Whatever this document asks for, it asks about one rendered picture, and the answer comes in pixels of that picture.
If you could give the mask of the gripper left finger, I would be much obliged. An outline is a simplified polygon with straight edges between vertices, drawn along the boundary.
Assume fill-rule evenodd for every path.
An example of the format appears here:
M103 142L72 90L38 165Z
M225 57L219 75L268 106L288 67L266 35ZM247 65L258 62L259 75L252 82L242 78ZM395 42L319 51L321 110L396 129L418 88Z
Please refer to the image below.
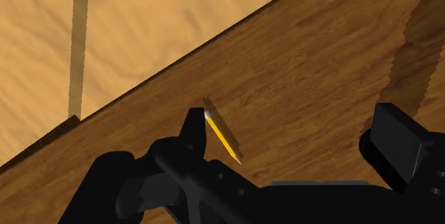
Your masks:
M203 108L191 108L178 136L156 140L135 158L97 157L58 224L141 224L165 208L177 224L258 224L258 188L224 163L206 161Z

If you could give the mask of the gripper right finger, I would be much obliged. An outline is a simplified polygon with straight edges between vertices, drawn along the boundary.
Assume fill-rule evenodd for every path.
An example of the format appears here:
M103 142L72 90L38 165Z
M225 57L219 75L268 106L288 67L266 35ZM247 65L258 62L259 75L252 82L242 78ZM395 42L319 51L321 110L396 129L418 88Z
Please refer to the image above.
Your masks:
M359 152L398 193L445 195L445 133L426 130L393 103L377 103Z

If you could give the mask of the yellow pencil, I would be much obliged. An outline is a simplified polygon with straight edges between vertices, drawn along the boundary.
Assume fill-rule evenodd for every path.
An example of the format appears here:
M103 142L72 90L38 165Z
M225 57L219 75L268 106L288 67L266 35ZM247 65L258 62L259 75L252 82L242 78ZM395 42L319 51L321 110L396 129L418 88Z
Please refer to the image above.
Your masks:
M215 123L215 121L213 120L212 115L209 112L209 110L205 110L204 117L205 117L205 120L208 122L209 126L215 132L215 134L218 137L218 139L220 140L220 142L224 145L225 149L228 151L230 156L237 163L239 163L241 165L242 163L241 163L240 157L236 154L236 152L234 151L233 147L227 141L226 137L224 137L223 132L218 128L218 126Z

